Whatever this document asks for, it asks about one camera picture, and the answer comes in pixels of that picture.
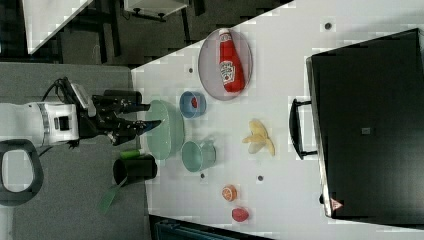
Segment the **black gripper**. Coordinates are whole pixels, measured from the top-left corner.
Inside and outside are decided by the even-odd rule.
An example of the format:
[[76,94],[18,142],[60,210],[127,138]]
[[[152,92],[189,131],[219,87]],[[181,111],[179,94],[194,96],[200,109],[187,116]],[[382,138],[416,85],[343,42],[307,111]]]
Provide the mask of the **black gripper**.
[[129,136],[139,136],[158,127],[161,120],[128,121],[118,117],[123,112],[148,111],[150,104],[127,101],[117,96],[94,95],[91,100],[96,113],[89,111],[81,104],[77,106],[79,138],[88,139],[98,135],[108,136],[114,146],[123,144]]

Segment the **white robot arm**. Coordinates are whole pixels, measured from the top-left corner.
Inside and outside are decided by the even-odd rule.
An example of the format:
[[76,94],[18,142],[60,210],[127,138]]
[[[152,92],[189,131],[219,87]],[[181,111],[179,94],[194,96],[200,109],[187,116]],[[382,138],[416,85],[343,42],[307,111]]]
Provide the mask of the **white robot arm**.
[[16,207],[41,190],[41,147],[107,136],[115,146],[161,125],[161,119],[131,121],[123,116],[147,111],[148,104],[115,96],[93,96],[84,102],[30,102],[1,105],[1,204]]

